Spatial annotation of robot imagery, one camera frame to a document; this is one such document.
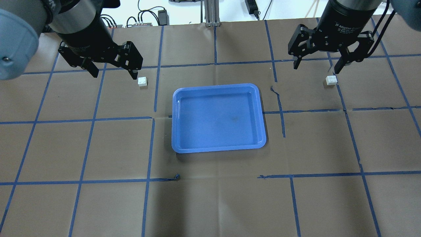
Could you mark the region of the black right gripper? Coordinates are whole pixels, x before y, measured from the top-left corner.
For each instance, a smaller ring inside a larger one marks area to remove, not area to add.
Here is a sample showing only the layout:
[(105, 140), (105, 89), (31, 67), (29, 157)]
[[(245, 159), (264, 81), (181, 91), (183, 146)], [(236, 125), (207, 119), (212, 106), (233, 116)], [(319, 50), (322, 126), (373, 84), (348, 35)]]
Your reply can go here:
[[(316, 51), (339, 51), (341, 57), (333, 68), (335, 74), (352, 62), (360, 63), (370, 57), (375, 51), (374, 33), (363, 29), (373, 13), (374, 10), (326, 7), (317, 27), (299, 24), (287, 46), (288, 54), (293, 56), (293, 69), (298, 69), (301, 60)], [(358, 46), (350, 52), (348, 47), (355, 42)]]

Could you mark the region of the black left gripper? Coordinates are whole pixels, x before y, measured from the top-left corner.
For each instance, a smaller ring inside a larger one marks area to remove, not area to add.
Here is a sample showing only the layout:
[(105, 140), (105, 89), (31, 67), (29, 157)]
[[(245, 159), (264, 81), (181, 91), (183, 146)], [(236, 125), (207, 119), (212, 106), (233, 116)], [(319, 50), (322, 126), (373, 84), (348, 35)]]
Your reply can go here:
[(69, 66), (85, 69), (97, 78), (99, 69), (94, 63), (108, 63), (127, 70), (133, 80), (138, 78), (143, 64), (139, 50), (131, 41), (117, 45), (98, 14), (80, 31), (65, 34), (59, 30), (58, 36), (65, 44), (58, 52)]

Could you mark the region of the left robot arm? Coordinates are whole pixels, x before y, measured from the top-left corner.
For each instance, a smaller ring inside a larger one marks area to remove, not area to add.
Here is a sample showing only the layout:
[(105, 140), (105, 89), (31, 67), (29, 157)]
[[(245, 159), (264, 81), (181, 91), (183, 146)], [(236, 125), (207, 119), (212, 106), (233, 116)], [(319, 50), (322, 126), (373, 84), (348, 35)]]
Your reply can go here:
[(0, 77), (22, 75), (35, 55), (46, 26), (61, 39), (59, 54), (71, 67), (97, 77), (95, 63), (126, 69), (137, 79), (143, 57), (133, 44), (117, 45), (102, 18), (103, 8), (115, 9), (118, 0), (2, 0), (0, 2)]

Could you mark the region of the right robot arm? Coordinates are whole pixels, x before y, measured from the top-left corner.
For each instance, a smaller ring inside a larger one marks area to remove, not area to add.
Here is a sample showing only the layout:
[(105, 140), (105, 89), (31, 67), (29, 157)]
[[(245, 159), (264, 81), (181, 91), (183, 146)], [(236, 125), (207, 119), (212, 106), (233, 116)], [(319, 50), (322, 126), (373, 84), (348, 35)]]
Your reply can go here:
[(329, 0), (317, 27), (308, 28), (304, 24), (296, 27), (289, 43), (288, 54), (293, 56), (293, 69), (298, 69), (301, 60), (317, 51), (339, 52), (341, 57), (334, 66), (334, 73), (352, 62), (362, 62), (370, 57), (385, 34), (395, 14), (401, 15), (412, 29), (420, 31), (419, 0), (388, 0), (386, 9), (393, 8), (377, 40), (374, 31), (364, 31), (364, 27), (380, 5), (380, 0)]

